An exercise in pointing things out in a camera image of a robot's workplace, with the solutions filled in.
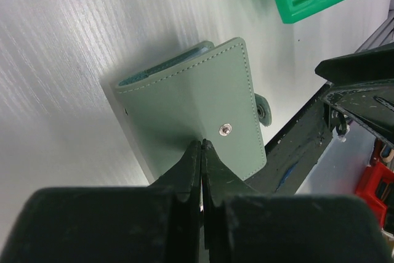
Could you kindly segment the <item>sage green leather card holder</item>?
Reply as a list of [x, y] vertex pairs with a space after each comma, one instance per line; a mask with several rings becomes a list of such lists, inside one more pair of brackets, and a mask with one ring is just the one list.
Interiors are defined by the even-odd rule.
[[181, 159], [188, 144], [209, 140], [246, 180], [267, 162], [263, 103], [254, 92], [244, 39], [201, 42], [113, 88], [142, 159], [154, 178]]

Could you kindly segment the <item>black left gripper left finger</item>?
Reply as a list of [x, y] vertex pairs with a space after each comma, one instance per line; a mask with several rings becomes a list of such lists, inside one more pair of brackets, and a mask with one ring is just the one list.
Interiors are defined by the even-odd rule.
[[26, 201], [2, 262], [197, 262], [200, 143], [147, 187], [52, 187]]

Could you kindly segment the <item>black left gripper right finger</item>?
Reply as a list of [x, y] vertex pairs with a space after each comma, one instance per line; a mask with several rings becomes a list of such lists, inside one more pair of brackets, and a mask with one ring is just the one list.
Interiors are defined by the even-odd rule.
[[204, 246], [211, 262], [391, 262], [367, 204], [353, 195], [262, 195], [213, 144], [201, 147]]

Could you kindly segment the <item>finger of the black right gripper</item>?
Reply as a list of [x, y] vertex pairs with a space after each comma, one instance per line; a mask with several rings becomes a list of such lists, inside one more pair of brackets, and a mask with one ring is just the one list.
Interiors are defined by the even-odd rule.
[[393, 43], [320, 62], [322, 101], [393, 147]]

